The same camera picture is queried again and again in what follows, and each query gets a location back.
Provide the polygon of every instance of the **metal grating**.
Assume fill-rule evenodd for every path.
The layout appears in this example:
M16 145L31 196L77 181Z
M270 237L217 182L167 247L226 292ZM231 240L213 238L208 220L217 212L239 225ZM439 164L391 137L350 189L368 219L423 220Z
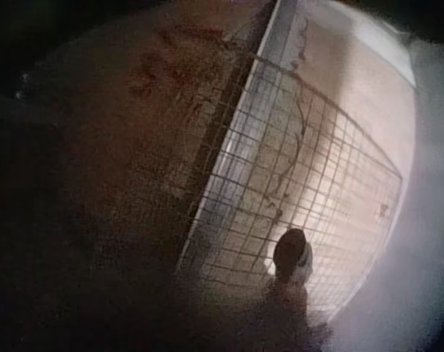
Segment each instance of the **metal grating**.
M330 99L256 57L205 187L178 270L220 299L253 299L290 227L313 247L310 310L328 318L354 294L389 235L401 176Z

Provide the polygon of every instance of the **wire mesh grid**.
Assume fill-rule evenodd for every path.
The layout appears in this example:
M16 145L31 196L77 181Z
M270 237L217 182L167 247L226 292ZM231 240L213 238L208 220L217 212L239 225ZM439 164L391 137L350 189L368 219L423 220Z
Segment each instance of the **wire mesh grid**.
M247 83L233 84L241 100L218 102L234 115L219 124L226 136L212 150L179 271L208 293L252 299L274 274L276 241L299 227L313 247L310 309L331 316L382 249L401 176L355 121L294 74L257 57Z

